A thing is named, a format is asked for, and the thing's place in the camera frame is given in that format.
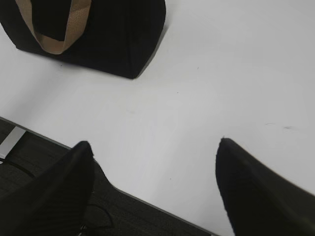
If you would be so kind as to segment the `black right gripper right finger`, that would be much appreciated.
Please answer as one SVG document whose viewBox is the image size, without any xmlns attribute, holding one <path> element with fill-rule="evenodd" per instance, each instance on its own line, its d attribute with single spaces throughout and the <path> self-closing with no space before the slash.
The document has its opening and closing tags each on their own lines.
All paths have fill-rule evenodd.
<svg viewBox="0 0 315 236">
<path fill-rule="evenodd" d="M 216 180 L 236 236 L 313 236 L 315 197 L 230 138 L 216 155 Z"/>
</svg>

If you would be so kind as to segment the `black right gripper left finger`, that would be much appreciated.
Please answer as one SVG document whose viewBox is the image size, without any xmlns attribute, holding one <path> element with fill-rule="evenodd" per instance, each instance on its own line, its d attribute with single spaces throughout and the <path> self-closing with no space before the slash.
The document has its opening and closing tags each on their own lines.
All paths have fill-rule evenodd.
<svg viewBox="0 0 315 236">
<path fill-rule="evenodd" d="M 81 141 L 56 164 L 0 200 L 2 236 L 76 236 L 95 179 L 90 144 Z"/>
</svg>

